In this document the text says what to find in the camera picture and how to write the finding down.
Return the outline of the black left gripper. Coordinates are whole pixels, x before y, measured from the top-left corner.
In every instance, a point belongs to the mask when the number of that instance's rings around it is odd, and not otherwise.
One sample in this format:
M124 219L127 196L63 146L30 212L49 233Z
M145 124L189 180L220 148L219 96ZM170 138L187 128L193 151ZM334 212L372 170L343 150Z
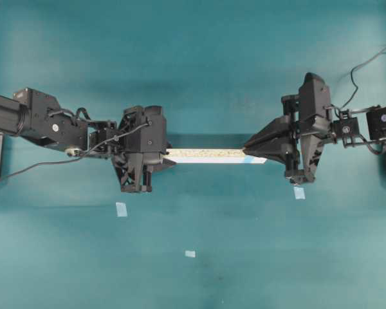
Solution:
M151 192L152 191L152 174L155 171L164 171L176 165L176 162L158 155L155 158L155 164L146 164L143 161L141 153L126 153L124 147L124 137L134 133L139 128L146 126L143 124L132 131L121 132L120 147L118 153L112 159L116 175L120 182L122 192Z

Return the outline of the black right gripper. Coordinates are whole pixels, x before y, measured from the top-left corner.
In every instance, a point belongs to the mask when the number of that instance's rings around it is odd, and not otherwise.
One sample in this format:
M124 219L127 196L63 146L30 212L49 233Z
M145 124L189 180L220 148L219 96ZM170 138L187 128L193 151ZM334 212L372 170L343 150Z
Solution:
M293 185L313 183L324 150L324 145L334 142L332 116L329 131L325 134L302 135L299 127L299 95L281 98L285 116L272 120L254 134L244 145L246 155L267 158L286 165L285 177Z

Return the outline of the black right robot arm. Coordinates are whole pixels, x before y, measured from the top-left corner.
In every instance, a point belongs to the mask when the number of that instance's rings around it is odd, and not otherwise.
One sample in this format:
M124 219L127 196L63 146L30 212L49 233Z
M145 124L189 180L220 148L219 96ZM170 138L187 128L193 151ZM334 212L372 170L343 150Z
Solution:
M254 134L246 155L284 164L293 185L313 183L327 144L364 145L375 155L386 153L386 107L340 110L325 99L282 97L283 115Z

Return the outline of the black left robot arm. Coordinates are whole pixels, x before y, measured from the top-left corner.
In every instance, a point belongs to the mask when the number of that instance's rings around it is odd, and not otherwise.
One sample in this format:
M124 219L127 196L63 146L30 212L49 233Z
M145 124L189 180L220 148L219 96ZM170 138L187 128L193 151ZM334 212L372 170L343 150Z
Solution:
M12 98L0 95L0 181L5 136L63 152L70 163L110 160L122 192L150 192L152 174L175 165L166 158L171 145L160 106L127 108L115 122L93 120L84 108L63 109L55 97L31 88Z

